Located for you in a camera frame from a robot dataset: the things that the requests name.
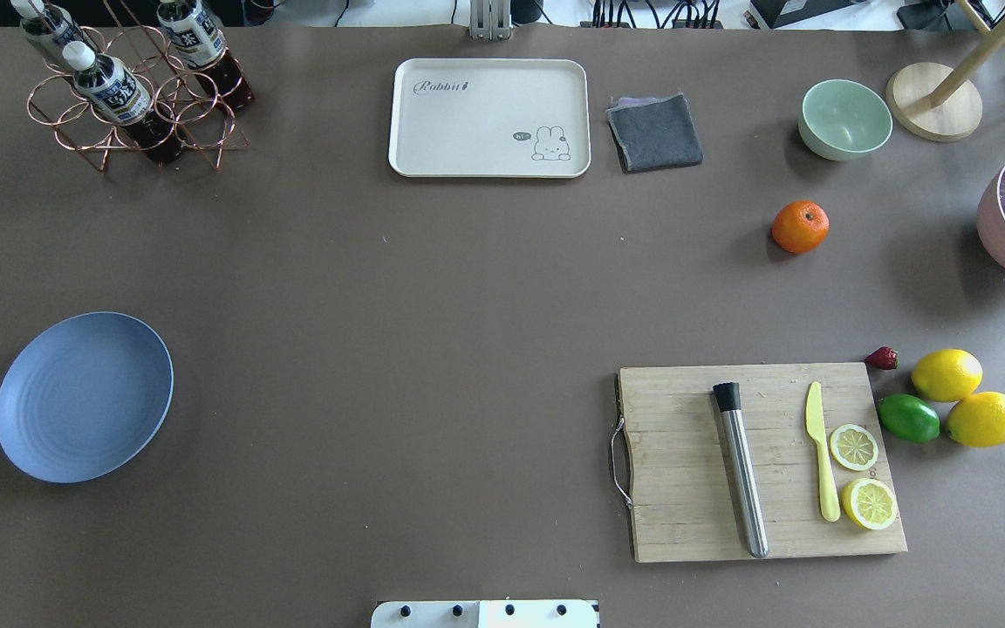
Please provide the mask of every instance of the gray cloth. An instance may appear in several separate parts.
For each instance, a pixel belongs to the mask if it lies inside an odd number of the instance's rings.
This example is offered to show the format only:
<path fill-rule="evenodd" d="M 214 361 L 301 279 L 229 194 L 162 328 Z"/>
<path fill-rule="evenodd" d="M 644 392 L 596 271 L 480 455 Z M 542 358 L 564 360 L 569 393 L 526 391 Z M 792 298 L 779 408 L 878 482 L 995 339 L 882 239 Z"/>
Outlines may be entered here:
<path fill-rule="evenodd" d="M 678 91 L 667 98 L 622 98 L 607 110 L 611 133 L 627 172 L 695 166 L 705 160 L 689 102 Z"/>

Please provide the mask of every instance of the cutting board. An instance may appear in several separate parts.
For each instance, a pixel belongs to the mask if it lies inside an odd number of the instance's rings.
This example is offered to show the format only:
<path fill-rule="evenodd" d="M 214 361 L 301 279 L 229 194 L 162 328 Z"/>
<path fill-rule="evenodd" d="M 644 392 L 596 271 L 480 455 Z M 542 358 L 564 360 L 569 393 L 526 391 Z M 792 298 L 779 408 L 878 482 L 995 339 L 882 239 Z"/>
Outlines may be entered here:
<path fill-rule="evenodd" d="M 739 382 L 770 558 L 906 552 L 901 513 L 869 532 L 846 513 L 821 517 L 817 450 L 805 433 L 805 397 L 820 381 L 828 434 L 864 426 L 878 444 L 865 472 L 832 462 L 836 489 L 858 477 L 893 488 L 866 366 L 861 362 L 734 367 L 626 367 L 619 401 L 630 467 L 631 537 L 638 562 L 755 560 L 744 549 L 711 389 Z"/>

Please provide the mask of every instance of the blue plate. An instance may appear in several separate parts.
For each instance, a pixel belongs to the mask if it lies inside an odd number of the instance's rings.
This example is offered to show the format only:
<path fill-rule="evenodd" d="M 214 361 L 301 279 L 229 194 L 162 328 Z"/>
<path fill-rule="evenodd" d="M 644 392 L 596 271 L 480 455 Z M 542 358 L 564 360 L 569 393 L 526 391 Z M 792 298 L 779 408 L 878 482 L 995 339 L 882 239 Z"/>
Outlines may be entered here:
<path fill-rule="evenodd" d="M 84 481 L 136 456 L 173 398 L 173 361 L 142 321 L 91 311 L 33 339 L 0 389 L 0 442 L 45 481 Z"/>

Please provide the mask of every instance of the yellow knife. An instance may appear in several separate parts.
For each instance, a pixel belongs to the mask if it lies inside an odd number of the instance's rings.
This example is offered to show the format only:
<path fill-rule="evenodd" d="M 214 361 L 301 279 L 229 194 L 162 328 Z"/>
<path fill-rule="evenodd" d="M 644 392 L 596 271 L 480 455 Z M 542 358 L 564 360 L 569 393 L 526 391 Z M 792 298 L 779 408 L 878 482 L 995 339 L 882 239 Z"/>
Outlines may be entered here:
<path fill-rule="evenodd" d="M 824 407 L 821 405 L 821 382 L 809 386 L 805 399 L 805 432 L 816 442 L 817 485 L 821 493 L 821 516 L 825 520 L 840 518 L 840 497 L 836 495 L 836 480 L 832 478 L 829 442 L 824 437 Z"/>

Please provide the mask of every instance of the lime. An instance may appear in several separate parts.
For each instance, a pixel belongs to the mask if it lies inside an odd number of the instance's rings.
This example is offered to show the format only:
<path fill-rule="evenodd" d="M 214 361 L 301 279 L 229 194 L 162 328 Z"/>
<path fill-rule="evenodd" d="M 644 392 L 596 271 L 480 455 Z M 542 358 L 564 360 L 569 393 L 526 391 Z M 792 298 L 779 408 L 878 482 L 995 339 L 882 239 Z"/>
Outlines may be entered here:
<path fill-rule="evenodd" d="M 868 530 L 882 530 L 894 524 L 897 500 L 881 481 L 871 477 L 854 479 L 841 493 L 844 511 L 855 524 Z"/>
<path fill-rule="evenodd" d="M 854 424 L 841 425 L 834 430 L 829 450 L 845 469 L 866 470 L 878 460 L 878 444 L 873 434 Z"/>
<path fill-rule="evenodd" d="M 943 349 L 918 361 L 910 378 L 926 399 L 960 401 L 980 388 L 984 367 L 967 351 Z"/>
<path fill-rule="evenodd" d="M 929 403 L 913 394 L 891 394 L 878 401 L 878 420 L 897 438 L 925 442 L 941 436 L 941 417 Z"/>
<path fill-rule="evenodd" d="M 993 446 L 1005 442 L 1005 394 L 975 393 L 952 410 L 945 424 L 954 441 L 967 446 Z"/>

